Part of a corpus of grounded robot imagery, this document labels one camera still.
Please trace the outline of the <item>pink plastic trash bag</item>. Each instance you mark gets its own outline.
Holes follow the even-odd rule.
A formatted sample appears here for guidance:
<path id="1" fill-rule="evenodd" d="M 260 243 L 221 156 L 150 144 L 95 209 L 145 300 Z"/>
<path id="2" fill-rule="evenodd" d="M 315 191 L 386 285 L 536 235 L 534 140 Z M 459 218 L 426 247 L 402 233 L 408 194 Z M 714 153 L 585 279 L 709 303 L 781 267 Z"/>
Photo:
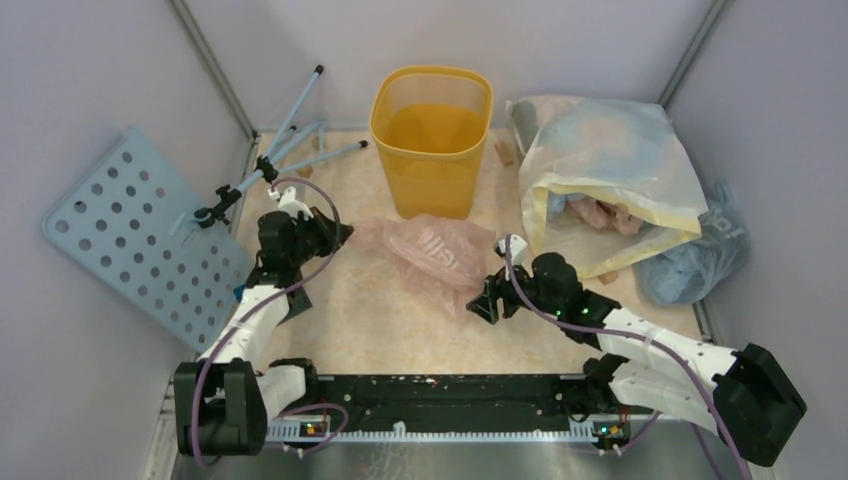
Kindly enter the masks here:
<path id="1" fill-rule="evenodd" d="M 454 317 L 487 275 L 486 250 L 495 232 L 467 220 L 421 214 L 408 220 L 372 217 L 354 225 L 350 243 L 389 260 L 414 294 Z"/>

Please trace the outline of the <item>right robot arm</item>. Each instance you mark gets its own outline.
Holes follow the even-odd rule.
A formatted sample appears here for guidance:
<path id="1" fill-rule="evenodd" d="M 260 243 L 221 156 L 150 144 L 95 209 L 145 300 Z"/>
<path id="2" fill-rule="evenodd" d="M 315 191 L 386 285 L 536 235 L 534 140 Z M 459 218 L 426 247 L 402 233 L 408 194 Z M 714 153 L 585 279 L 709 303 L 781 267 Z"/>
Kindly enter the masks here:
<path id="1" fill-rule="evenodd" d="M 774 465 L 807 405 L 774 355 L 749 343 L 741 350 L 682 336 L 585 288 L 562 255 L 536 257 L 487 276 L 466 305 L 491 324 L 524 308 L 554 318 L 572 341 L 601 352 L 584 364 L 589 404 L 669 414 L 718 436 L 739 456 Z"/>

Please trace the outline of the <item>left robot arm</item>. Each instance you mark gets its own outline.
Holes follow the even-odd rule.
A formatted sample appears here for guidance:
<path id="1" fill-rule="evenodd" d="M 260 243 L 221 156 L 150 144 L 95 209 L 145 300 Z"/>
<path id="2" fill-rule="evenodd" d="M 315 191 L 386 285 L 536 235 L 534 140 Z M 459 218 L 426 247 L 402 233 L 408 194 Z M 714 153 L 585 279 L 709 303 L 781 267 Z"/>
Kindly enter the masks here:
<path id="1" fill-rule="evenodd" d="M 178 451 L 185 456 L 252 456 L 265 444 L 270 420 L 287 406 L 308 413 L 319 404 L 320 386 L 307 359 L 275 361 L 256 370 L 271 333 L 304 298 L 302 267 L 327 260 L 354 228 L 318 208 L 260 217 L 260 249 L 245 283 L 235 289 L 234 318 L 194 362 L 173 376 Z"/>

